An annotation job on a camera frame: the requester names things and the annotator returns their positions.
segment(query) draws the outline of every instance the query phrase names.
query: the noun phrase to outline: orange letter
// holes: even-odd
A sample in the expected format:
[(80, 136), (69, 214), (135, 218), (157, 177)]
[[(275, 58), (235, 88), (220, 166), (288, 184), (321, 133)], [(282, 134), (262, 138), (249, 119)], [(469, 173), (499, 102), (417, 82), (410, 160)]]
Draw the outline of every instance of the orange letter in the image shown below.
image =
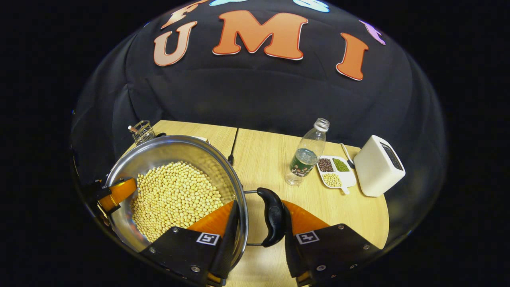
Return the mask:
[(347, 33), (341, 33), (341, 35), (345, 39), (345, 53), (342, 62), (337, 64), (337, 71), (351, 79), (361, 81), (363, 53), (368, 50), (368, 46), (352, 35)]
[(263, 25), (248, 11), (231, 11), (219, 16), (223, 19), (223, 31), (220, 44), (214, 47), (215, 55), (236, 54), (241, 46), (236, 44), (237, 34), (250, 53), (255, 53), (272, 35), (271, 43), (264, 52), (273, 57), (301, 60), (303, 52), (299, 50), (301, 27), (308, 23), (306, 18), (289, 13), (278, 13)]
[(166, 22), (166, 24), (161, 26), (161, 29), (163, 29), (165, 27), (168, 27), (168, 26), (172, 25), (173, 23), (183, 19), (184, 17), (186, 17), (186, 15), (184, 15), (184, 13), (189, 13), (189, 12), (195, 10), (198, 7), (198, 4), (204, 3), (204, 2), (207, 2), (207, 1), (209, 1), (209, 0), (200, 0), (198, 2), (195, 2), (193, 4), (190, 4), (190, 5), (188, 5), (188, 6), (184, 7), (184, 8), (181, 8), (181, 9), (173, 12), (172, 16), (170, 17), (168, 22)]
[(191, 28), (197, 24), (197, 21), (189, 22), (177, 28), (179, 38), (177, 40), (177, 48), (172, 54), (166, 53), (166, 41), (172, 35), (172, 31), (166, 32), (154, 40), (154, 63), (158, 66), (168, 66), (177, 63), (186, 53), (188, 49), (188, 40), (190, 38)]

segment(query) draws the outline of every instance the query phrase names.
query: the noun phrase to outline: white divided tray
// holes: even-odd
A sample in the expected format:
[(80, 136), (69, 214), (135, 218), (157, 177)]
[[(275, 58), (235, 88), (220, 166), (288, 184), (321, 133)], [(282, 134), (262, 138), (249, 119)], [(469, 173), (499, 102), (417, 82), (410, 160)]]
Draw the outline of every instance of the white divided tray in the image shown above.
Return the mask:
[[(347, 161), (345, 159), (343, 159), (342, 157), (332, 156), (332, 155), (323, 155), (320, 158), (329, 159), (329, 161), (331, 162), (331, 166), (333, 167), (333, 170), (334, 170), (332, 173), (337, 174), (338, 177), (340, 178), (340, 181), (342, 181), (342, 186), (340, 186), (340, 187), (333, 187), (333, 186), (327, 185), (326, 182), (324, 181), (323, 175), (331, 174), (331, 173), (321, 171), (319, 168), (319, 162), (317, 162), (317, 164), (316, 164), (317, 170), (319, 171), (320, 178), (322, 179), (322, 182), (324, 183), (324, 185), (326, 185), (329, 188), (340, 188), (345, 194), (349, 194), (349, 190), (347, 188), (356, 185), (356, 176), (354, 175), (354, 172), (350, 168)], [(337, 167), (335, 166), (335, 163), (333, 163), (334, 158), (342, 161), (347, 166), (349, 171), (348, 172), (339, 172)]]

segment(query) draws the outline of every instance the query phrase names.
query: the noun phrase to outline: bottle cap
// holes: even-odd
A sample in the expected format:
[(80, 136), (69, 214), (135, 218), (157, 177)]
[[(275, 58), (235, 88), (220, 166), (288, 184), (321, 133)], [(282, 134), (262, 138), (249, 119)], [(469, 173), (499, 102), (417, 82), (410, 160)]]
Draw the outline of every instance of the bottle cap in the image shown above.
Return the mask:
[(327, 132), (329, 129), (329, 122), (326, 119), (318, 118), (317, 121), (315, 121), (314, 128), (321, 132)]

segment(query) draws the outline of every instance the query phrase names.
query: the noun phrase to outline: pot handle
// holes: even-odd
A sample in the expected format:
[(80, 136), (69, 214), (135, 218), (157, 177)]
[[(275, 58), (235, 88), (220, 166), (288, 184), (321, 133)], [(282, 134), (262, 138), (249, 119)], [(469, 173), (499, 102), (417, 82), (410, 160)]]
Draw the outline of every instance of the pot handle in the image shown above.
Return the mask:
[(246, 244), (247, 246), (269, 247), (278, 243), (285, 235), (285, 210), (284, 205), (272, 190), (259, 187), (257, 190), (250, 190), (246, 194), (257, 193), (264, 200), (264, 217), (268, 234), (262, 243)]

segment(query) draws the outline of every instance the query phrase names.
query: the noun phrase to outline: white speaker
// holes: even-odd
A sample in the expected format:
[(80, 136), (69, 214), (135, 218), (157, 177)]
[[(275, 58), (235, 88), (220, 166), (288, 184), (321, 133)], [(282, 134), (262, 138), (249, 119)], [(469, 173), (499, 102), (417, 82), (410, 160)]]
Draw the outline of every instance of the white speaker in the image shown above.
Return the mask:
[(384, 139), (372, 135), (354, 157), (361, 191), (378, 197), (405, 175), (404, 165), (397, 153)]

